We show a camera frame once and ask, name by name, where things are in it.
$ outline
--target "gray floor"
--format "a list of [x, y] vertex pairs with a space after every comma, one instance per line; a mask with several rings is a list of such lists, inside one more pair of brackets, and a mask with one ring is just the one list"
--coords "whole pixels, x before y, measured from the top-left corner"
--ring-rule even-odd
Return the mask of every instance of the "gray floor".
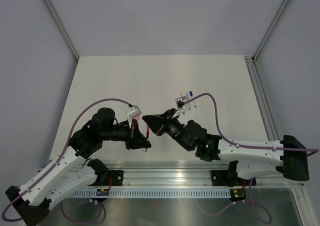
[[[272, 215], [273, 226], [301, 226], [297, 215], [292, 193], [286, 189], [253, 190], [255, 201], [264, 205]], [[70, 211], [84, 199], [65, 199], [65, 211]], [[212, 217], [205, 215], [216, 213], [230, 204], [228, 199], [107, 199], [103, 202], [106, 217], [101, 215], [99, 226], [260, 226], [250, 204], [239, 204], [230, 207], [223, 214]], [[74, 220], [88, 222], [98, 213], [99, 208], [86, 204], [69, 212], [67, 215]], [[268, 216], [261, 212], [261, 217]], [[63, 218], [60, 207], [55, 207], [41, 226], [73, 226]]]

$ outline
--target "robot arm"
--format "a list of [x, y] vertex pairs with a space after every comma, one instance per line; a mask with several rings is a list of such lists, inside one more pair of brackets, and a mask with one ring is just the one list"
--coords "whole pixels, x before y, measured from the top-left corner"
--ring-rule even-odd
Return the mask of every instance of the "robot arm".
[[[167, 133], [187, 151], [194, 151], [201, 160], [211, 162], [222, 160], [236, 166], [229, 167], [228, 174], [249, 180], [256, 176], [283, 174], [295, 181], [308, 181], [308, 161], [305, 151], [276, 150], [278, 148], [305, 149], [293, 136], [285, 135], [283, 140], [250, 142], [223, 139], [220, 135], [207, 133], [193, 120], [186, 125], [178, 121], [177, 110], [172, 108], [163, 114], [145, 115], [142, 119], [157, 136]], [[250, 147], [271, 147], [270, 149], [252, 149]]]
[[94, 183], [106, 183], [108, 168], [98, 159], [90, 160], [84, 169], [64, 179], [75, 166], [83, 164], [101, 149], [103, 141], [122, 141], [128, 150], [151, 147], [140, 133], [137, 120], [130, 118], [116, 124], [114, 121], [115, 112], [112, 109], [99, 109], [73, 134], [62, 157], [59, 155], [51, 161], [29, 182], [7, 189], [7, 197], [27, 226], [39, 224], [55, 205], [77, 189]]

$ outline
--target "white gray wall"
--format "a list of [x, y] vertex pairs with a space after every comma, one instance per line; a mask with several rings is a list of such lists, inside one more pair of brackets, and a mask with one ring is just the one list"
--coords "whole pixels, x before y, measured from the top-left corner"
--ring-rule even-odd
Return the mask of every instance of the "white gray wall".
[[1, 212], [5, 190], [48, 163], [75, 68], [41, 0], [0, 0]]
[[[258, 65], [281, 134], [320, 148], [320, 0], [292, 0]], [[320, 213], [320, 153], [309, 158], [307, 183]]]
[[282, 0], [52, 0], [81, 56], [252, 55]]

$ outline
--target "black bracket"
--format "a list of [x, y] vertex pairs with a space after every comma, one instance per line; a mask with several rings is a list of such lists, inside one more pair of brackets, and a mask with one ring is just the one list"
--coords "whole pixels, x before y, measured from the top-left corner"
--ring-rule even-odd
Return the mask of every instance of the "black bracket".
[[[17, 186], [11, 186], [5, 191], [5, 194], [12, 202], [19, 196], [19, 192], [20, 189]], [[36, 226], [48, 216], [50, 212], [49, 204], [51, 203], [51, 199], [44, 198], [43, 202], [39, 206], [30, 206], [29, 203], [30, 202], [28, 200], [24, 201], [21, 197], [13, 203], [13, 207], [25, 222], [25, 225]]]
[[101, 183], [93, 183], [90, 186], [109, 186], [108, 178], [112, 179], [112, 186], [122, 186], [124, 180], [123, 170], [109, 170], [106, 179]]
[[[228, 187], [235, 187], [235, 186], [249, 186], [250, 179], [245, 180], [235, 177], [228, 177], [228, 170], [211, 170], [211, 181], [212, 186], [228, 186]], [[257, 182], [256, 179], [253, 179], [252, 186], [256, 186]]]
[[[284, 135], [283, 140], [280, 141], [284, 148], [291, 149], [305, 149], [295, 137]], [[309, 168], [307, 152], [302, 151], [287, 151], [283, 152], [280, 159], [283, 161], [283, 166], [277, 166], [275, 169], [283, 174], [283, 177], [294, 181], [308, 181]]]

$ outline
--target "white table surface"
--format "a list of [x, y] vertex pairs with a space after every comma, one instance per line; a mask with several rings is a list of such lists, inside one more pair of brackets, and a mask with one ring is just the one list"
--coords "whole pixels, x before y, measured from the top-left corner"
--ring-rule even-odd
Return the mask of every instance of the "white table surface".
[[[175, 98], [188, 91], [195, 96], [206, 92], [215, 97], [219, 125], [226, 137], [246, 141], [268, 139], [243, 55], [82, 56], [50, 159], [62, 151], [76, 117], [97, 100], [119, 98], [138, 105], [142, 115], [162, 114], [175, 108]], [[196, 105], [181, 115], [179, 121], [187, 123], [193, 119], [208, 133], [218, 134], [210, 98], [202, 97]], [[102, 107], [112, 108], [119, 122], [126, 119], [129, 109], [120, 102], [100, 103], [79, 120], [75, 130]], [[142, 119], [139, 128], [145, 135], [147, 127]], [[150, 132], [149, 140], [152, 147], [148, 152], [127, 150], [124, 142], [105, 141], [91, 158], [113, 162], [202, 162], [195, 152], [185, 151], [167, 134], [158, 137]]]

